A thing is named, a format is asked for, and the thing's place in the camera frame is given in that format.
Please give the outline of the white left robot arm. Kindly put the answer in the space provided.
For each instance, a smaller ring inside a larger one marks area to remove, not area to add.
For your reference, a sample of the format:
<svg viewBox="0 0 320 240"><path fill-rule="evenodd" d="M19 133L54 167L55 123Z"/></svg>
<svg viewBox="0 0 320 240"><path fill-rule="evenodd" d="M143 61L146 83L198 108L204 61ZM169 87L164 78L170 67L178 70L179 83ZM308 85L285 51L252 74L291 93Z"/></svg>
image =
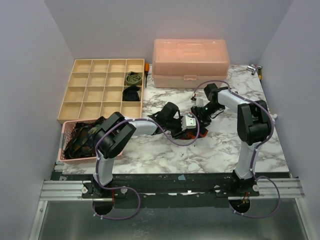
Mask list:
<svg viewBox="0 0 320 240"><path fill-rule="evenodd" d="M118 188L109 184L113 180L115 158L123 151L133 136L154 135L157 130L165 130L155 120L147 118L127 118L116 111L96 129L93 135L93 146L96 155L96 166L93 178L93 191L101 198L107 197L110 191Z"/></svg>

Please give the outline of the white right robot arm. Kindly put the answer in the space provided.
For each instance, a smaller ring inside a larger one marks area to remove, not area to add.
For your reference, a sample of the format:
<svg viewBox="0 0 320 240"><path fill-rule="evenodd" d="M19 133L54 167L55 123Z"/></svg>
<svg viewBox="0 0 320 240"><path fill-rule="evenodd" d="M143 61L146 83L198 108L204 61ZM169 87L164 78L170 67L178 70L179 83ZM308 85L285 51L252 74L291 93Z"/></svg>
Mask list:
<svg viewBox="0 0 320 240"><path fill-rule="evenodd" d="M213 81L206 83L204 93L208 103L200 105L199 98L194 92L191 98L194 102L191 112L203 127L211 124L212 115L219 110L229 108L237 114L236 128L241 147L238 162L230 178L229 191L241 196L256 182L256 158L261 145L272 137L274 122L265 101L245 98L232 91L229 84L218 87Z"/></svg>

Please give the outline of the pink plastic storage box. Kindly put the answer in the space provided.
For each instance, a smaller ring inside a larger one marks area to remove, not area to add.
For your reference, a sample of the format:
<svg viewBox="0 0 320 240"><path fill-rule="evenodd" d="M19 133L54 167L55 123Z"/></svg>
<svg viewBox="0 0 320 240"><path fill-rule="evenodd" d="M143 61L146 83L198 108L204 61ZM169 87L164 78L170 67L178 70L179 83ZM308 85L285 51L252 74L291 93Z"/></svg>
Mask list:
<svg viewBox="0 0 320 240"><path fill-rule="evenodd" d="M156 39L152 77L156 88L194 89L225 80L230 58L223 39Z"/></svg>

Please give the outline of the orange navy striped tie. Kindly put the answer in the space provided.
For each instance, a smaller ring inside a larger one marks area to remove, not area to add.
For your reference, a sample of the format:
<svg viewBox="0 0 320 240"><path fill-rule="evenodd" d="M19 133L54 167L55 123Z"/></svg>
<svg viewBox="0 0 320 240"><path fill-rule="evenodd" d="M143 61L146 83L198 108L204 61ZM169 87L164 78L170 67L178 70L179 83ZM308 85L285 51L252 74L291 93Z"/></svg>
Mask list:
<svg viewBox="0 0 320 240"><path fill-rule="evenodd" d="M206 135L208 134L208 130L205 127L201 127L199 129L199 133L198 133L198 129L197 128L191 128L191 129L187 129L183 135L183 137L181 138L182 140L193 140L193 139L199 139L199 138L204 138L206 137Z"/></svg>

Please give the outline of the pink plastic basket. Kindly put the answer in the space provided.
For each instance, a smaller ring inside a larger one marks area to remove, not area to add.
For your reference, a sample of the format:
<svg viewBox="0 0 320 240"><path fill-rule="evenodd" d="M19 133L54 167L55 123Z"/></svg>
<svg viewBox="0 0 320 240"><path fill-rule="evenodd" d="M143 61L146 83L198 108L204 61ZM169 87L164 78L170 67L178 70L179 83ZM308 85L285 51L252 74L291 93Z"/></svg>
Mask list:
<svg viewBox="0 0 320 240"><path fill-rule="evenodd" d="M96 157L87 157L87 158L76 158L76 159L65 159L64 150L67 145L67 142L70 140L70 135L72 128L75 126L76 122L86 122L92 121L96 119L87 119L87 120L74 120L74 121L66 121L62 125L62 132L59 143L59 150L57 160L59 162L68 164L68 165L77 165L83 163L94 163L96 161Z"/></svg>

